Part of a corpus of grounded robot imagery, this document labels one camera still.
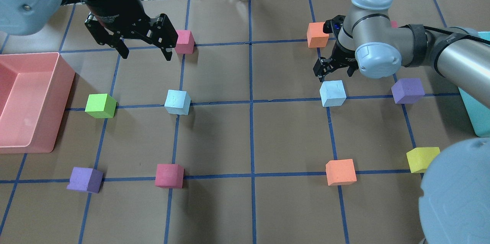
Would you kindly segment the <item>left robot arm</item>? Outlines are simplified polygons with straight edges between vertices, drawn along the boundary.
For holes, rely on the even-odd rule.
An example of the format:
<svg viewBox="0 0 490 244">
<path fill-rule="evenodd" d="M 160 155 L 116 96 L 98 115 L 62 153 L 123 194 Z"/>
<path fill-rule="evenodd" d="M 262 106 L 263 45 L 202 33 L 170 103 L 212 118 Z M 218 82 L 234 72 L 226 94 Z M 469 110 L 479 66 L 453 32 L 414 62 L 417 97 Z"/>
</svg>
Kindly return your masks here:
<svg viewBox="0 0 490 244">
<path fill-rule="evenodd" d="M 39 32 L 64 0 L 0 0 L 1 31 L 14 36 Z M 162 13 L 150 18 L 141 0 L 80 0 L 90 14 L 85 26 L 99 45 L 115 48 L 122 58 L 129 49 L 126 39 L 138 39 L 160 48 L 170 61 L 178 33 L 169 17 Z"/>
</svg>

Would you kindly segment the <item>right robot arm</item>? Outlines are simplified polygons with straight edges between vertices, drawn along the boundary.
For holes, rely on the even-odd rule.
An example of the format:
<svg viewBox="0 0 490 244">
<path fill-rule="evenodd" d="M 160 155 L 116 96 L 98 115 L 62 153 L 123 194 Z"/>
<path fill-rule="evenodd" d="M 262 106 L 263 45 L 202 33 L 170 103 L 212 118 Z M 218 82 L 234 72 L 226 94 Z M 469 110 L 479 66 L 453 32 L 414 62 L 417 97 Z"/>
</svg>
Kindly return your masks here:
<svg viewBox="0 0 490 244">
<path fill-rule="evenodd" d="M 313 71 L 394 77 L 422 173 L 424 244 L 489 243 L 489 0 L 351 0 L 320 23 L 336 38 Z"/>
</svg>

